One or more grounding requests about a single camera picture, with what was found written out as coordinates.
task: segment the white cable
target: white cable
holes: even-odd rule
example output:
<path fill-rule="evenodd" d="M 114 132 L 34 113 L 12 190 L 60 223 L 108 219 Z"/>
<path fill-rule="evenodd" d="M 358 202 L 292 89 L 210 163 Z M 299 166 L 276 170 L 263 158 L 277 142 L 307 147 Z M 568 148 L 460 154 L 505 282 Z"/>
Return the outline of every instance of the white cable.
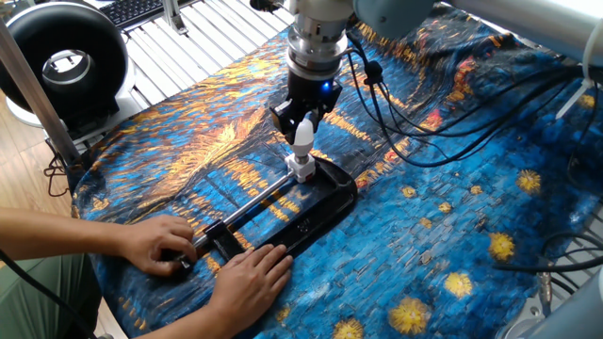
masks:
<path fill-rule="evenodd" d="M 565 103 L 562 109 L 557 113 L 556 119 L 562 118 L 565 113 L 576 103 L 576 101 L 588 90 L 591 89 L 595 82 L 591 79 L 589 72 L 589 66 L 591 64 L 591 58 L 593 57 L 593 50 L 595 49 L 595 43 L 599 34 L 603 31 L 603 18 L 599 19 L 596 24 L 591 36 L 586 41 L 586 47 L 584 48 L 584 56 L 582 57 L 582 72 L 584 73 L 584 80 L 582 80 L 582 86 L 574 93 L 574 95 Z"/>

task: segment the forearm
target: forearm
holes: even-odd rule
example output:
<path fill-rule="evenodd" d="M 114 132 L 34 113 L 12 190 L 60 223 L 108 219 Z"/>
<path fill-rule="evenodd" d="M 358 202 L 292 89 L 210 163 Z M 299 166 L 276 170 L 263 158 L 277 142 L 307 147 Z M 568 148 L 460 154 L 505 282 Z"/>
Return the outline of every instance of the forearm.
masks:
<path fill-rule="evenodd" d="M 0 250 L 14 260 L 72 253 L 119 255 L 122 226 L 0 208 Z"/>
<path fill-rule="evenodd" d="M 232 326 L 205 306 L 201 310 L 176 320 L 172 324 L 145 334 L 139 339 L 230 339 L 235 336 Z"/>

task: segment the starry night tablecloth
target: starry night tablecloth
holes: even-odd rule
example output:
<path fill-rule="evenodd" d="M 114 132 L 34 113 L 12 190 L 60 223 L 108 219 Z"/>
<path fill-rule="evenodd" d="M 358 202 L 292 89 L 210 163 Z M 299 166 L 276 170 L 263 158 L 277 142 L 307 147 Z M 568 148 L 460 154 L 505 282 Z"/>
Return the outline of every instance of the starry night tablecloth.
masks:
<path fill-rule="evenodd" d="M 354 29 L 369 59 L 381 62 L 393 105 L 430 129 L 528 74 L 560 67 L 554 57 L 453 8 L 436 8 L 403 40 L 382 40 L 361 24 Z M 111 131 L 72 168 L 73 215 L 130 224 L 169 214 L 186 218 L 199 234 L 283 175 L 288 150 L 268 106 L 286 96 L 285 39 L 278 35 Z M 576 81 L 474 156 L 421 169 L 386 146 L 360 105 L 349 64 L 338 79 L 343 93 L 321 123 L 312 154 L 352 174 L 358 203 L 296 259 L 291 283 L 243 336 L 493 337 L 535 289 L 530 275 L 491 265 L 535 264 L 545 237 L 581 229 L 595 205 L 594 196 L 565 176 L 593 94 L 555 121 Z M 531 89 L 513 90 L 452 130 L 500 116 Z M 594 168 L 603 150 L 599 120 L 591 131 L 581 154 Z M 475 138 L 431 141 L 456 153 Z M 415 139 L 395 141 L 414 159 L 442 158 Z M 236 237 L 246 248 L 258 245 L 315 199 L 306 187 L 292 186 L 258 206 Z M 131 337 L 206 304 L 224 264 L 211 251 L 181 281 L 147 276 L 119 258 L 94 255 L 93 263 L 110 309 Z"/>

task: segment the wooden floor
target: wooden floor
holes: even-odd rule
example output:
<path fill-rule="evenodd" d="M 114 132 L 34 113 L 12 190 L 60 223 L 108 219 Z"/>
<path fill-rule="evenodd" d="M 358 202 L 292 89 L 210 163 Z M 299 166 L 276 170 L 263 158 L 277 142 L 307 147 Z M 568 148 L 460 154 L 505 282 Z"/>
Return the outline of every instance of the wooden floor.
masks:
<path fill-rule="evenodd" d="M 0 91 L 0 207 L 69 216 L 70 194 L 59 198 L 48 195 L 48 178 L 43 170 L 52 158 L 42 130 L 16 120 L 8 112 L 5 95 Z M 63 192 L 67 188 L 65 177 L 55 177 L 52 188 L 54 194 Z M 115 339 L 127 339 L 104 299 L 95 333 L 110 333 Z"/>

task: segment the keyboard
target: keyboard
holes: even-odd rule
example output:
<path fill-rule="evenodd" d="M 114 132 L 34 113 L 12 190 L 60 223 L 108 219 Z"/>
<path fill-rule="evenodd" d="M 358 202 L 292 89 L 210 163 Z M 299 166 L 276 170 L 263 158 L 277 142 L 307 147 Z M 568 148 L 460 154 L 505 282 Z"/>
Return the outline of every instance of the keyboard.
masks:
<path fill-rule="evenodd" d="M 163 12 L 163 3 L 161 0 L 116 0 L 101 11 L 118 28 L 126 28 Z"/>

